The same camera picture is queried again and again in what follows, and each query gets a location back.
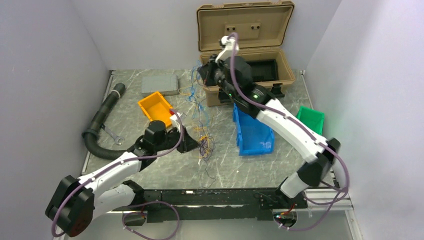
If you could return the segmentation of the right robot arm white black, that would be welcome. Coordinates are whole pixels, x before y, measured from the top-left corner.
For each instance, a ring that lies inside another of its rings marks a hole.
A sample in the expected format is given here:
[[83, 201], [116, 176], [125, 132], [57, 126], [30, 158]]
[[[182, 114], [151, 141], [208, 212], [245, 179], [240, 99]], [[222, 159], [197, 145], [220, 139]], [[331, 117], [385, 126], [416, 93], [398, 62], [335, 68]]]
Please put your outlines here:
[[243, 113], [270, 127], [304, 160], [276, 190], [276, 203], [287, 208], [304, 190], [319, 186], [334, 163], [340, 142], [335, 138], [327, 140], [295, 118], [270, 90], [254, 82], [251, 66], [241, 56], [234, 57], [233, 72], [230, 58], [215, 62], [216, 57], [212, 55], [197, 69], [205, 85], [221, 88]]

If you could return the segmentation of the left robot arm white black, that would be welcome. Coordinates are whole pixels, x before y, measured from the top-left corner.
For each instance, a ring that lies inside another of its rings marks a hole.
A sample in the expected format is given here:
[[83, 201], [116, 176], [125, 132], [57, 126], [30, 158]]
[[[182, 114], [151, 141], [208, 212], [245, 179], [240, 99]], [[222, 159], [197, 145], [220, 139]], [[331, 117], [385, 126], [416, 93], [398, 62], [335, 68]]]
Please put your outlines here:
[[60, 181], [45, 210], [52, 220], [52, 235], [75, 237], [92, 220], [111, 210], [139, 209], [148, 197], [140, 185], [126, 178], [173, 150], [184, 154], [199, 145], [179, 122], [174, 122], [170, 130], [162, 121], [151, 122], [144, 134], [114, 161], [90, 174], [79, 178], [68, 175]]

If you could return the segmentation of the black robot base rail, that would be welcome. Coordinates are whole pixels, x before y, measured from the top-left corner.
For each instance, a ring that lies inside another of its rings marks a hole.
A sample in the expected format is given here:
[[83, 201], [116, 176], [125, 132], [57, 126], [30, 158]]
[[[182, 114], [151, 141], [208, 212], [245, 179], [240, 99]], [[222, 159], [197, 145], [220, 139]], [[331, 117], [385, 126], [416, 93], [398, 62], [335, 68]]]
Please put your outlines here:
[[[143, 203], [152, 202], [142, 208]], [[188, 220], [273, 220], [273, 213], [306, 209], [303, 194], [292, 200], [283, 199], [275, 187], [144, 189], [131, 203], [115, 207], [116, 211], [147, 213], [148, 223]]]

